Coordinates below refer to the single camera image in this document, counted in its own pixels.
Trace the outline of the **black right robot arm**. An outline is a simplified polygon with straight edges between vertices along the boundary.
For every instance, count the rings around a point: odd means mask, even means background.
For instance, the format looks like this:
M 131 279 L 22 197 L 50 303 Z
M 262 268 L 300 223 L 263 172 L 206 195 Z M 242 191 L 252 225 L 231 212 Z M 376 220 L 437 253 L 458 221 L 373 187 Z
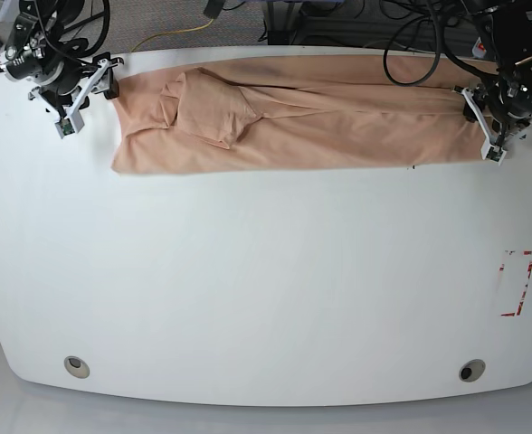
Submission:
M 72 106 L 81 91 L 80 81 L 98 72 L 111 57 L 98 53 L 110 23 L 110 4 L 103 11 L 76 24 L 83 1 L 21 1 L 7 42 L 0 50 L 0 68 L 11 80 L 31 80 L 41 97 L 58 112 Z M 88 39 L 62 37 L 84 24 L 102 20 L 95 43 Z

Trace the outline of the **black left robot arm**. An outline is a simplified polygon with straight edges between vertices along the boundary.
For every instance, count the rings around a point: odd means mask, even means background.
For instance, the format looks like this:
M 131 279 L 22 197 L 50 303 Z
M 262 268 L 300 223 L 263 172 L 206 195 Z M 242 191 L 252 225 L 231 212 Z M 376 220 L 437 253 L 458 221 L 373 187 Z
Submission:
M 413 87 L 423 84 L 434 73 L 444 55 L 460 69 L 480 80 L 474 92 L 477 104 L 489 109 L 496 131 L 501 136 L 532 119 L 532 20 L 527 16 L 528 1 L 425 1 L 409 11 L 427 19 L 433 29 L 435 51 L 431 68 L 419 80 L 401 82 L 388 69 L 388 52 L 396 40 L 392 36 L 383 53 L 383 67 L 394 85 Z M 454 55 L 445 38 L 445 31 L 457 22 L 467 20 L 479 34 L 486 54 L 496 63 L 494 72 L 485 72 Z

